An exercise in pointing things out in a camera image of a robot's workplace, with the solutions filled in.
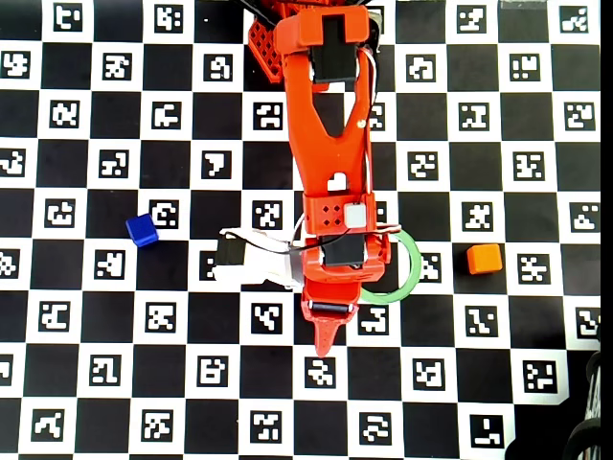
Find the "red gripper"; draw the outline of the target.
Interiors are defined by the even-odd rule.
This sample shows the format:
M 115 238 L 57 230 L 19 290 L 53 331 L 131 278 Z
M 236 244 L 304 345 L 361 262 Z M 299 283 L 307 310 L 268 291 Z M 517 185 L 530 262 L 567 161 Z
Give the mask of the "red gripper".
M 318 357 L 327 356 L 338 329 L 358 311 L 352 303 L 362 285 L 383 276 L 391 255 L 386 234 L 344 233 L 309 241 L 308 249 L 301 253 L 308 299 L 301 302 L 301 308 L 305 320 L 313 324 Z

